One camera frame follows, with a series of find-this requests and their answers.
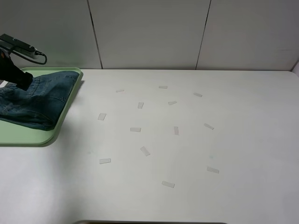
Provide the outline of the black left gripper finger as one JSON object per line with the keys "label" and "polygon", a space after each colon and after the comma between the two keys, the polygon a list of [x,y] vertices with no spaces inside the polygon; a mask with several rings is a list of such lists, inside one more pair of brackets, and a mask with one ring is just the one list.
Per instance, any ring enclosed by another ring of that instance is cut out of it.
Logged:
{"label": "black left gripper finger", "polygon": [[30,87],[32,81],[33,81],[32,74],[30,74],[28,72],[20,71],[17,74],[15,83],[16,83],[17,88],[27,91],[28,88]]}

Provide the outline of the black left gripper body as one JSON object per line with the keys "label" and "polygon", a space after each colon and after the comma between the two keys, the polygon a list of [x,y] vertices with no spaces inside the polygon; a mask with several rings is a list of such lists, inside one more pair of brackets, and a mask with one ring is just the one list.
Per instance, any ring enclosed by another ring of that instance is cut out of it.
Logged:
{"label": "black left gripper body", "polygon": [[3,50],[0,51],[0,79],[14,84],[20,84],[22,79],[22,71]]}

